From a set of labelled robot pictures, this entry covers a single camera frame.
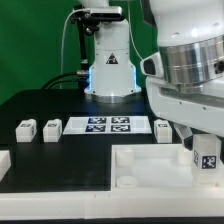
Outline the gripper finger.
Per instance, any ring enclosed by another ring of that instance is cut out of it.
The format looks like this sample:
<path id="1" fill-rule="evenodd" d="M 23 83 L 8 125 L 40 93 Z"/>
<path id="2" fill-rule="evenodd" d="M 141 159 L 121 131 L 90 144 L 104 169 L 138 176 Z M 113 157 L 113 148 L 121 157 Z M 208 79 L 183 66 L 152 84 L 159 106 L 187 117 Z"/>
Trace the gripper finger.
<path id="1" fill-rule="evenodd" d="M 191 150 L 193 148 L 193 133 L 191 128 L 182 124 L 175 123 L 174 128 L 180 137 L 183 146 Z"/>

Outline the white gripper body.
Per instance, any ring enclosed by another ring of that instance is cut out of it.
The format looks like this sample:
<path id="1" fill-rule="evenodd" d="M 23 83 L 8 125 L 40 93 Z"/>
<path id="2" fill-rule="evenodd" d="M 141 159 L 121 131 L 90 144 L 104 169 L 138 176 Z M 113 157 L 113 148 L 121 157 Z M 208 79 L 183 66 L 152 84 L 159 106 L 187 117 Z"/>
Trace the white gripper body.
<path id="1" fill-rule="evenodd" d="M 148 76 L 146 90 L 151 110 L 159 118 L 224 137 L 222 81 L 209 82 L 202 94 L 182 94 L 164 80 Z"/>

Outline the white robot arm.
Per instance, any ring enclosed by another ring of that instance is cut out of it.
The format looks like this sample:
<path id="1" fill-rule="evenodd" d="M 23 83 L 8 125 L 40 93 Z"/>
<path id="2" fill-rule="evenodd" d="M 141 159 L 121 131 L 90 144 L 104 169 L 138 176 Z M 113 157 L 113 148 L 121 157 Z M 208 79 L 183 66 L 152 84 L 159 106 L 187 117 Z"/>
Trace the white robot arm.
<path id="1" fill-rule="evenodd" d="M 129 24 L 109 0 L 79 0 L 95 33 L 95 61 L 85 95 L 121 102 L 140 91 L 128 56 Z M 141 0 L 158 31 L 158 51 L 141 61 L 153 113 L 174 123 L 185 141 L 192 129 L 224 138 L 224 0 Z"/>

